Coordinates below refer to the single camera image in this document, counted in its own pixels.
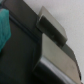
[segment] black device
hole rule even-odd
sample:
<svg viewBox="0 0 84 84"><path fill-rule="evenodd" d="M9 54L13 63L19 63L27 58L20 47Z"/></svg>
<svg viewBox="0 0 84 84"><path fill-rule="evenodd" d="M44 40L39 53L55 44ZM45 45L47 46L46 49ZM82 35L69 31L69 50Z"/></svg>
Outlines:
<svg viewBox="0 0 84 84"><path fill-rule="evenodd" d="M4 0L2 7L10 12L12 35L0 53L0 83L45 84L32 74L33 56L42 39L42 32L36 27L39 16L23 0ZM62 50L77 64L66 44Z"/></svg>

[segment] white surface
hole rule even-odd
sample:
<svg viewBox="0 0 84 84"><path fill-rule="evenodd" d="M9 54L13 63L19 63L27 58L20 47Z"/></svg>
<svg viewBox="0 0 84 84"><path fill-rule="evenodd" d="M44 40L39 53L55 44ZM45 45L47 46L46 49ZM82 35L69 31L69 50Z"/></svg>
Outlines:
<svg viewBox="0 0 84 84"><path fill-rule="evenodd" d="M73 49L84 83L84 0L24 0L38 14L46 9L65 28L67 44Z"/></svg>

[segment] gray surface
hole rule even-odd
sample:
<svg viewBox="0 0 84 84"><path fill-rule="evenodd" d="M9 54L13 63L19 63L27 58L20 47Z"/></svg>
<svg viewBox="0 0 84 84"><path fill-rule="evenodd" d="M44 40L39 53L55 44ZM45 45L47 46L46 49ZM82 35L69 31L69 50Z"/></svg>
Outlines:
<svg viewBox="0 0 84 84"><path fill-rule="evenodd" d="M81 84L75 62L45 34L42 36L42 56L47 58L54 66L58 67L60 71L76 84Z"/></svg>

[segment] teal fabric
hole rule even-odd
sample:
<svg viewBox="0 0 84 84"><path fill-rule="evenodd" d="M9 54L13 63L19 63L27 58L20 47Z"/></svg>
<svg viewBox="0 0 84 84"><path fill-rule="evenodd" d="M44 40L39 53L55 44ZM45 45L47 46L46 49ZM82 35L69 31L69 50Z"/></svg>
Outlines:
<svg viewBox="0 0 84 84"><path fill-rule="evenodd" d="M0 10L0 52L5 46L7 40L11 36L9 24L9 11L6 9Z"/></svg>

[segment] green object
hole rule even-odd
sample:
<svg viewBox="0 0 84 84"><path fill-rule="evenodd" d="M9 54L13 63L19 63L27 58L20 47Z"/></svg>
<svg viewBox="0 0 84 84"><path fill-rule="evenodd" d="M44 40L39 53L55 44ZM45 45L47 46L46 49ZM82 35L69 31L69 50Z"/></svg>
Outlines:
<svg viewBox="0 0 84 84"><path fill-rule="evenodd" d="M11 36L9 24L9 11L6 9L0 10L0 52L5 46L7 40Z"/></svg>

